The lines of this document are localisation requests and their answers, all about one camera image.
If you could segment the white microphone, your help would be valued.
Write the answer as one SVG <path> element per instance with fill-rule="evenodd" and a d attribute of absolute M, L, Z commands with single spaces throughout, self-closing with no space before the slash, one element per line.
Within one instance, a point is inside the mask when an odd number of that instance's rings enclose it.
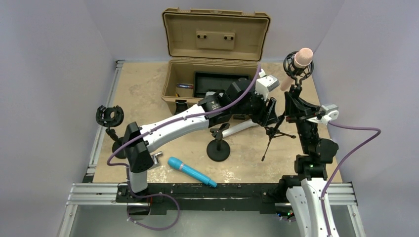
<path fill-rule="evenodd" d="M 241 122 L 231 128 L 226 129 L 225 131 L 222 132 L 223 137 L 228 137 L 231 136 L 235 133 L 238 133 L 240 131 L 243 131 L 245 129 L 251 128 L 251 127 L 255 127 L 258 126 L 257 123 L 254 123 L 251 119 Z"/>

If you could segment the black tripod mic stand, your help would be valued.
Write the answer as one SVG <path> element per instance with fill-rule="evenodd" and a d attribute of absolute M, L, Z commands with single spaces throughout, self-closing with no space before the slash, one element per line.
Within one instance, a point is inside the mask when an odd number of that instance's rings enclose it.
<path fill-rule="evenodd" d="M 302 48 L 299 51 L 290 53 L 285 58 L 283 63 L 283 68 L 288 78 L 280 85 L 280 90 L 285 92 L 287 89 L 291 87 L 292 84 L 296 84 L 297 86 L 301 85 L 300 81 L 307 79 L 312 74 L 312 69 L 314 67 L 312 59 L 313 51 L 307 47 Z M 283 114 L 278 117 L 278 121 L 276 122 L 274 127 L 265 127 L 265 131 L 268 135 L 269 140 L 261 161 L 265 160 L 265 156 L 270 146 L 270 143 L 272 139 L 276 137 L 277 132 L 280 134 L 278 135 L 278 137 L 288 136 L 291 138 L 295 138 L 294 135 L 285 134 L 279 131 L 279 126 L 284 121 L 286 113 L 286 109 L 284 109 Z"/>

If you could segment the pink microphone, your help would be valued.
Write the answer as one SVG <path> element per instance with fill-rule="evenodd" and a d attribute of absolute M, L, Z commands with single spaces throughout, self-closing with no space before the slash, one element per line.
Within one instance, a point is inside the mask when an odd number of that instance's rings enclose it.
<path fill-rule="evenodd" d="M 305 47 L 291 52 L 285 57 L 283 68 L 288 78 L 280 85 L 282 91 L 286 91 L 292 84 L 301 85 L 314 71 L 313 51 Z"/>

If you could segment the blue microphone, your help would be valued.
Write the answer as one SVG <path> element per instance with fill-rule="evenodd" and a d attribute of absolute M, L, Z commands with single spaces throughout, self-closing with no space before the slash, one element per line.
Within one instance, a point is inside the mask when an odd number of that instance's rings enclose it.
<path fill-rule="evenodd" d="M 184 162 L 182 162 L 181 160 L 175 157 L 170 157 L 168 159 L 168 165 L 171 168 L 176 169 L 180 172 L 183 172 L 184 174 L 194 178 L 195 180 L 200 181 L 201 183 L 205 185 L 208 185 L 213 188 L 217 187 L 217 183 L 213 181 L 211 178 L 195 170 L 194 168 L 191 168 L 190 166 L 186 165 Z"/>

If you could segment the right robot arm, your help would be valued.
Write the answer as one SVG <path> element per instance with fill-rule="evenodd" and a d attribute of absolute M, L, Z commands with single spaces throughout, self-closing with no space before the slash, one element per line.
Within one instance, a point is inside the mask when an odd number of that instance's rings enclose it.
<path fill-rule="evenodd" d="M 302 87 L 285 92 L 285 120 L 296 125 L 303 154 L 296 156 L 295 176 L 283 176 L 277 188 L 280 199 L 289 201 L 302 237 L 338 236 L 334 230 L 327 194 L 327 164 L 333 163 L 339 146 L 321 138 L 318 125 L 327 125 L 339 116 L 335 104 L 316 106 L 300 97 Z"/>

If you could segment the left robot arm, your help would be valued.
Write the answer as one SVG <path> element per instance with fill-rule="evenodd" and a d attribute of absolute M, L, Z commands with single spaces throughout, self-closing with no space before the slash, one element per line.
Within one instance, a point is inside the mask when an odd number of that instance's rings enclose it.
<path fill-rule="evenodd" d="M 139 126 L 130 123 L 122 137 L 128 160 L 128 196 L 135 202 L 147 197 L 147 171 L 155 164 L 151 153 L 181 136 L 224 124 L 233 115 L 249 116 L 253 123 L 268 126 L 277 121 L 276 100 L 269 92 L 279 86 L 273 76 L 238 79 L 226 90 L 207 95 L 189 109 L 165 120 Z"/>

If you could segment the black toolbox tray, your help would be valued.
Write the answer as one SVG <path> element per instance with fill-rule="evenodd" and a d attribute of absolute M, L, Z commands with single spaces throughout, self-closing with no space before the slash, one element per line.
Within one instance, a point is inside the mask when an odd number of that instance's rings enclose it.
<path fill-rule="evenodd" d="M 240 78 L 250 79 L 250 75 L 195 71 L 193 97 L 204 98 L 209 91 L 226 90 L 231 83 Z"/>

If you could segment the red blue screwdriver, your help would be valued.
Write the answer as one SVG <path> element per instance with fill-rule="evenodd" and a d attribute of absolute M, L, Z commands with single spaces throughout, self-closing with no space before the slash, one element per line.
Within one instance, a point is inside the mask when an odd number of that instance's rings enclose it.
<path fill-rule="evenodd" d="M 184 84 L 184 83 L 178 83 L 176 85 L 176 87 L 178 87 L 178 88 L 184 88 L 184 89 L 193 89 L 194 88 L 193 85 L 191 85 L 191 84 Z"/>

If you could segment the tan plastic toolbox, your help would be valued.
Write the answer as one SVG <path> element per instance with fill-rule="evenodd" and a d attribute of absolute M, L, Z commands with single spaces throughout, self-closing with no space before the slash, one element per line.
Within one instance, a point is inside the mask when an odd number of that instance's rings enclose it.
<path fill-rule="evenodd" d="M 192 89 L 176 87 L 193 85 L 195 71 L 247 74 L 252 79 L 271 23 L 264 12 L 213 9 L 168 8 L 162 18 L 171 60 L 161 98 L 171 114 L 177 101 L 190 107 L 200 100 Z"/>

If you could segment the white chrome faucet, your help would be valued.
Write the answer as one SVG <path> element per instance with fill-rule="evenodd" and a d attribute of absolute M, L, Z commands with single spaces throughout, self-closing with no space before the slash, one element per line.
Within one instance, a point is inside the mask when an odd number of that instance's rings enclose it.
<path fill-rule="evenodd" d="M 159 167 L 161 165 L 159 159 L 160 159 L 160 157 L 162 155 L 163 155 L 163 152 L 162 151 L 159 151 L 159 152 L 157 152 L 157 153 L 155 153 L 155 154 L 152 155 L 152 159 L 153 159 L 153 162 L 154 162 L 153 168 Z"/>

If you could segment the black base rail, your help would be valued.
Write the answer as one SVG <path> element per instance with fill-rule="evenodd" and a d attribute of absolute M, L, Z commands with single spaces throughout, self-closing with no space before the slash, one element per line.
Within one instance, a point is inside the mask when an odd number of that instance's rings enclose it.
<path fill-rule="evenodd" d="M 150 183 L 133 196 L 126 184 L 117 185 L 116 203 L 132 206 L 133 214 L 145 207 L 152 215 L 168 211 L 256 211 L 292 215 L 291 203 L 276 193 L 277 183 Z"/>

